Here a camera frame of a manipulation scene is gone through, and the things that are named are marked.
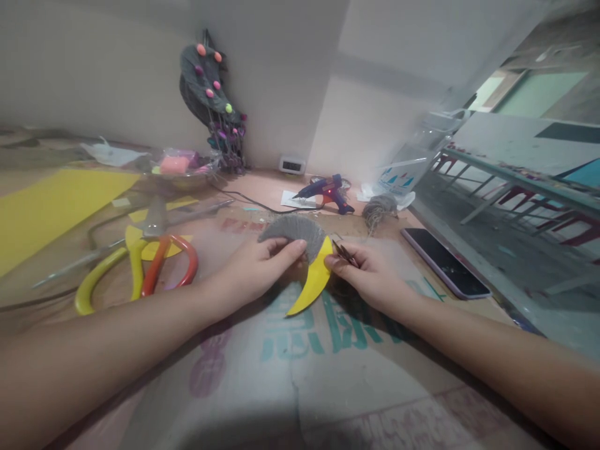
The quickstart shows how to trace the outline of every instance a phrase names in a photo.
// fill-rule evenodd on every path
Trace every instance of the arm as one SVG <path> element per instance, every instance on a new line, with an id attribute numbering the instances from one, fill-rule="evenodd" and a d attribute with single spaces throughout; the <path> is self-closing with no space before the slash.
<path id="1" fill-rule="evenodd" d="M 543 337 L 421 296 L 367 247 L 326 260 L 372 307 L 420 335 L 572 448 L 600 447 L 600 367 Z"/>
<path id="2" fill-rule="evenodd" d="M 5 342 L 0 347 L 0 447 L 43 447 L 196 333 L 260 297 L 306 247 L 295 241 L 272 257 L 285 243 L 258 244 L 255 238 L 197 285 Z M 240 286 L 246 287 L 243 292 Z"/>

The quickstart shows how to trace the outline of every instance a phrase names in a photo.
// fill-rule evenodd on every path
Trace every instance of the yellow-handled scissors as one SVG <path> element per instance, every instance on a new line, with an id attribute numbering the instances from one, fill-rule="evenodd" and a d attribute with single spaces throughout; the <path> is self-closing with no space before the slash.
<path id="1" fill-rule="evenodd" d="M 129 261 L 131 263 L 131 272 L 133 278 L 133 289 L 131 292 L 131 301 L 137 300 L 140 297 L 149 296 L 154 293 L 154 287 L 158 278 L 158 273 L 163 263 L 163 258 L 166 251 L 169 248 L 171 242 L 177 247 L 185 250 L 189 257 L 189 267 L 186 275 L 177 284 L 176 287 L 184 284 L 190 284 L 196 272 L 198 271 L 198 254 L 196 249 L 192 247 L 185 239 L 181 236 L 173 234 L 165 234 L 168 226 L 166 220 L 166 203 L 164 199 L 156 196 L 152 199 L 148 214 L 143 226 L 142 238 L 134 242 L 129 248 L 119 248 L 115 250 L 106 259 L 101 261 L 83 280 L 77 293 L 75 295 L 75 308 L 77 312 L 86 316 L 95 312 L 91 304 L 91 296 L 94 291 L 94 287 L 115 264 L 117 264 L 122 258 L 129 253 Z M 144 279 L 144 268 L 142 265 L 142 251 L 149 244 L 150 241 L 158 240 L 160 242 L 159 249 L 156 252 L 152 264 Z"/>

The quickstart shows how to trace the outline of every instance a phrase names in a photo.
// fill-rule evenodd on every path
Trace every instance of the yellow foam piece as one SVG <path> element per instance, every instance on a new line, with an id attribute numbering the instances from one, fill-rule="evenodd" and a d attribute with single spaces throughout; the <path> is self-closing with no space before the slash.
<path id="1" fill-rule="evenodd" d="M 0 197 L 0 276 L 127 191 L 138 174 L 62 169 Z"/>
<path id="2" fill-rule="evenodd" d="M 175 201 L 167 203 L 167 211 L 172 209 L 181 208 L 182 206 L 189 205 L 192 203 L 196 203 L 198 200 L 191 196 L 185 196 Z M 147 209 L 140 209 L 139 211 L 134 211 L 129 215 L 129 218 L 134 222 L 142 222 L 146 220 L 146 216 L 148 215 Z"/>
<path id="3" fill-rule="evenodd" d="M 125 229 L 125 245 L 131 251 L 132 247 L 138 242 L 143 235 L 143 231 L 133 225 L 127 225 Z M 181 236 L 187 242 L 191 243 L 193 236 L 186 235 Z M 143 261 L 152 261 L 156 252 L 158 251 L 158 241 L 149 242 L 148 245 L 142 250 L 142 260 Z M 170 258 L 171 256 L 175 256 L 177 253 L 180 253 L 181 250 L 175 244 L 171 243 L 169 245 L 168 250 L 165 253 L 165 258 Z"/>
<path id="4" fill-rule="evenodd" d="M 325 237 L 317 258 L 308 266 L 308 277 L 294 306 L 287 312 L 287 316 L 301 313 L 321 295 L 329 281 L 331 271 L 325 266 L 325 257 L 333 254 L 333 247 L 329 236 Z"/>

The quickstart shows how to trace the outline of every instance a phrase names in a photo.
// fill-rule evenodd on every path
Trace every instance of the pink pom-pom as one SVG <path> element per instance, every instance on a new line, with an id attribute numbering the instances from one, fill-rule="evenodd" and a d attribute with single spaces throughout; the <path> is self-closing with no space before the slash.
<path id="1" fill-rule="evenodd" d="M 165 156 L 161 162 L 161 174 L 184 174 L 188 166 L 189 159 L 184 156 Z"/>

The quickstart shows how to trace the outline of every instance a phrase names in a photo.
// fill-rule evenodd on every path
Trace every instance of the hand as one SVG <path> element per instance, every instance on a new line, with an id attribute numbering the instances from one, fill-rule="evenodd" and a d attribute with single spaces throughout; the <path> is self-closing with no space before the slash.
<path id="1" fill-rule="evenodd" d="M 354 256 L 360 269 L 333 255 L 325 258 L 325 265 L 333 273 L 352 284 L 373 308 L 389 315 L 393 304 L 416 295 L 416 292 L 398 277 L 386 259 L 376 250 L 346 241 L 344 247 Z"/>
<path id="2" fill-rule="evenodd" d="M 220 289 L 227 291 L 235 309 L 262 296 L 292 264 L 300 259 L 306 241 L 288 243 L 285 237 L 258 242 L 257 237 L 246 240 L 227 260 L 214 277 Z"/>

